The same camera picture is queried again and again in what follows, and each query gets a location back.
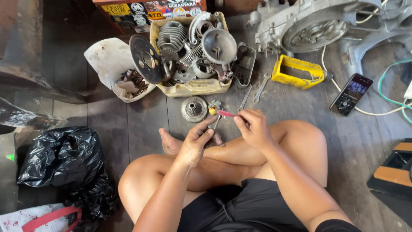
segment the spanner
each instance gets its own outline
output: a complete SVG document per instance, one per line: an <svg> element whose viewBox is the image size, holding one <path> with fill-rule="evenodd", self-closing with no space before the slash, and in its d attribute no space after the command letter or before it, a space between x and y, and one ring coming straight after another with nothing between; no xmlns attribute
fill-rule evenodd
<svg viewBox="0 0 412 232"><path fill-rule="evenodd" d="M249 94L250 94L250 91L251 91L251 90L252 90L252 85L249 85L249 89L248 89L245 97L243 98L242 104L241 104L240 107L237 109L237 111L241 111L241 110L243 110L243 109L245 108L245 103L246 103L246 100L247 100L248 97L249 97Z"/></svg>
<svg viewBox="0 0 412 232"><path fill-rule="evenodd" d="M263 88L265 87L267 81L272 77L272 75L270 73L266 73L265 74L265 79L263 80L263 83L260 85L259 91L257 92L256 96L253 98L253 102L258 103L260 101L259 97L260 94L263 91Z"/></svg>

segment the hand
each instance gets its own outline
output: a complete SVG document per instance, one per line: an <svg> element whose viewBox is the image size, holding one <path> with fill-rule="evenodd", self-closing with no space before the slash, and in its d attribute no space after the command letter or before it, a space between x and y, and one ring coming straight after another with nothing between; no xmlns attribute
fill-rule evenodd
<svg viewBox="0 0 412 232"><path fill-rule="evenodd" d="M261 110L244 109L233 118L243 139L258 150L274 144L266 116Z"/></svg>
<svg viewBox="0 0 412 232"><path fill-rule="evenodd" d="M195 167L203 157L206 144L216 144L221 147L226 146L218 133L215 133L212 128L207 129L209 125L216 122L217 118L217 116L206 118L189 131L176 157L177 161Z"/></svg>

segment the smartphone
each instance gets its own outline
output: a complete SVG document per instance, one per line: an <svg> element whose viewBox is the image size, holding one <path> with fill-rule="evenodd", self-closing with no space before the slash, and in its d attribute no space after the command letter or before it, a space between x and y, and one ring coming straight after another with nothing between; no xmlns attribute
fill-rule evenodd
<svg viewBox="0 0 412 232"><path fill-rule="evenodd" d="M373 80L355 73L330 106L330 109L340 115L348 116L372 83Z"/></svg>

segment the bare foot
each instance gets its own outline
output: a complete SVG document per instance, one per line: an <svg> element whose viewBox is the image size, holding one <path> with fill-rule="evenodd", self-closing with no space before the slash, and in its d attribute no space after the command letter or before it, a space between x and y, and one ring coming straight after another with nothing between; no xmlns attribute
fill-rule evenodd
<svg viewBox="0 0 412 232"><path fill-rule="evenodd" d="M163 150L167 155L176 155L179 153L183 141L173 138L164 128L159 129L159 134L162 137Z"/></svg>

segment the drawstring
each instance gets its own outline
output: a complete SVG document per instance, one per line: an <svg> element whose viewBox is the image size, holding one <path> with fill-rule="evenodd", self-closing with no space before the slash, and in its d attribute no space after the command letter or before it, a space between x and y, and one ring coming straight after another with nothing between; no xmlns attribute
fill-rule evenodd
<svg viewBox="0 0 412 232"><path fill-rule="evenodd" d="M219 203L219 205L222 206L223 211L225 212L225 214L226 214L227 218L229 219L229 221L230 221L230 222L233 222L233 219L230 217L230 215L229 215L229 214L227 213L227 211L226 211L226 206L225 206L225 204L224 204L221 200L219 200L218 198L216 198L216 201Z"/></svg>

